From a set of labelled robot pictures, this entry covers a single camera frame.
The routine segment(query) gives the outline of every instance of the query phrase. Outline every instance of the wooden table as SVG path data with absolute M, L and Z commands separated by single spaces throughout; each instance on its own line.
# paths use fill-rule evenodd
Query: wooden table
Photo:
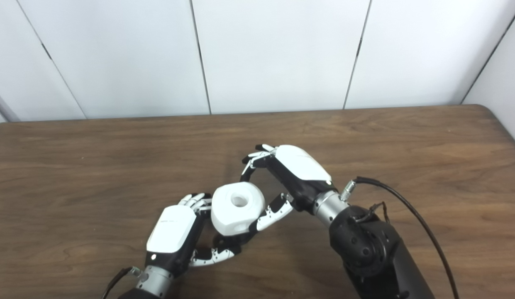
M 339 187 L 357 175 L 395 187 L 430 224 L 462 298 L 515 299 L 515 142 L 476 105 L 1 124 L 0 298 L 98 298 L 119 269 L 143 267 L 164 207 L 238 181 L 259 143 L 304 148 Z M 252 181 L 269 199 L 283 191 L 265 170 Z M 381 200 L 436 297 L 451 298 L 432 244 L 401 203 L 371 186 L 350 198 Z M 109 298 L 134 284 L 124 278 Z M 296 212 L 171 291 L 357 298 L 326 229 Z

